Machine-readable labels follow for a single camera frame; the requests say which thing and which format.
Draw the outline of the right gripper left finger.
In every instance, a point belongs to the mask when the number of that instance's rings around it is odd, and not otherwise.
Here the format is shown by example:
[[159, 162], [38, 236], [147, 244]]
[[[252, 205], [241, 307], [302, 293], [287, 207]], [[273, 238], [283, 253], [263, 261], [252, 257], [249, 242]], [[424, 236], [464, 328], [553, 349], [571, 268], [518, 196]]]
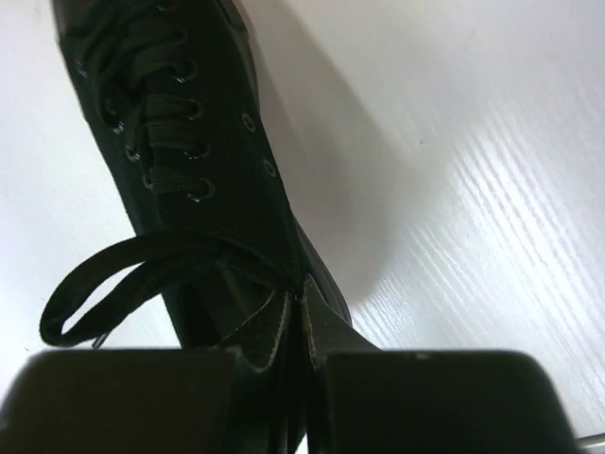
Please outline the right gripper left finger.
[[285, 453], [276, 377], [236, 348], [34, 356], [1, 406], [5, 453]]

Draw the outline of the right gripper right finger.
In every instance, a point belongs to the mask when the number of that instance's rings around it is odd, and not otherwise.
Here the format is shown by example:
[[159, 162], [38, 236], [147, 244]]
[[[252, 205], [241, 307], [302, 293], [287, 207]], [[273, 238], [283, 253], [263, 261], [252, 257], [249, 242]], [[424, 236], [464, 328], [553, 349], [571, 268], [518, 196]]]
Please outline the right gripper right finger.
[[304, 283], [313, 453], [579, 453], [552, 382], [503, 350], [383, 351]]

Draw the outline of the black canvas sneaker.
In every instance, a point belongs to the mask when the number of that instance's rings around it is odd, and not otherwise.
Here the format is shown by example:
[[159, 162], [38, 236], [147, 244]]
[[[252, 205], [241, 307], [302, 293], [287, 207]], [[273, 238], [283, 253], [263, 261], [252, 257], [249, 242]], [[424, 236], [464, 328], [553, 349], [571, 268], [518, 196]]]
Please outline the black canvas sneaker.
[[270, 363], [295, 334], [313, 358], [370, 352], [291, 211], [238, 3], [57, 1], [53, 12], [135, 235], [64, 278], [43, 341], [99, 346], [161, 296], [185, 348], [234, 344]]

